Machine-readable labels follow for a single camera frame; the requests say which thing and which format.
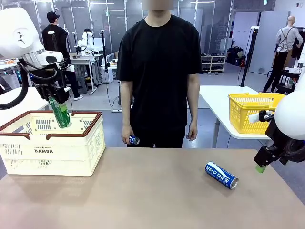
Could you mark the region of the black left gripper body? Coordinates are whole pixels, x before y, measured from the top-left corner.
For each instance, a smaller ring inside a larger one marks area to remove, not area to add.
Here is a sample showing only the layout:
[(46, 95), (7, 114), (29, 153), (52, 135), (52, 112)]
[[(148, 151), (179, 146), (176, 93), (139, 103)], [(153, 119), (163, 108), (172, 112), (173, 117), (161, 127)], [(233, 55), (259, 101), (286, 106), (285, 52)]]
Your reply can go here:
[(53, 84), (37, 84), (35, 85), (35, 88), (37, 89), (42, 99), (48, 99), (49, 97), (56, 99), (56, 89), (63, 87), (59, 87)]

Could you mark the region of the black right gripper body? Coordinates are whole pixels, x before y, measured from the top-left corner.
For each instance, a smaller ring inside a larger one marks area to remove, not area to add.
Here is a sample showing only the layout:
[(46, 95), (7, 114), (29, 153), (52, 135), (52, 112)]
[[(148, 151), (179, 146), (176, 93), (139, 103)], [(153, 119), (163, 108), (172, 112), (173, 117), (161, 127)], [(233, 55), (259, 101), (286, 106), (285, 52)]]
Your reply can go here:
[(275, 119), (272, 119), (265, 134), (273, 140), (271, 146), (265, 146), (267, 153), (283, 153), (286, 152), (286, 146), (291, 140), (286, 134), (284, 134), (276, 125)]

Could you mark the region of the person's right hand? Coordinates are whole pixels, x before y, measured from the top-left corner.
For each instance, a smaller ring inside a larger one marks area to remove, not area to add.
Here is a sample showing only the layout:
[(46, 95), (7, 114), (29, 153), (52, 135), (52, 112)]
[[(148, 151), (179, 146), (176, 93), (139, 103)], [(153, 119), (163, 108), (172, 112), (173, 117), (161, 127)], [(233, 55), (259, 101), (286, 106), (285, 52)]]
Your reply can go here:
[(134, 136), (133, 129), (130, 125), (123, 125), (122, 126), (122, 141), (126, 145), (130, 145), (130, 136)]

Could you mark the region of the person's left hand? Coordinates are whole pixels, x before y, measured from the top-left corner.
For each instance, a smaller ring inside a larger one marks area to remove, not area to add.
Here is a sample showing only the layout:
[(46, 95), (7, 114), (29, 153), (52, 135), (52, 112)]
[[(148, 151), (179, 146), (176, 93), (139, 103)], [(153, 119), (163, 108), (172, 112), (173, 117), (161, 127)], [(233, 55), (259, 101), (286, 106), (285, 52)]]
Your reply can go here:
[(188, 139), (190, 142), (194, 141), (197, 138), (197, 135), (198, 135), (197, 122), (191, 122), (189, 124), (189, 132), (186, 135), (186, 139)]

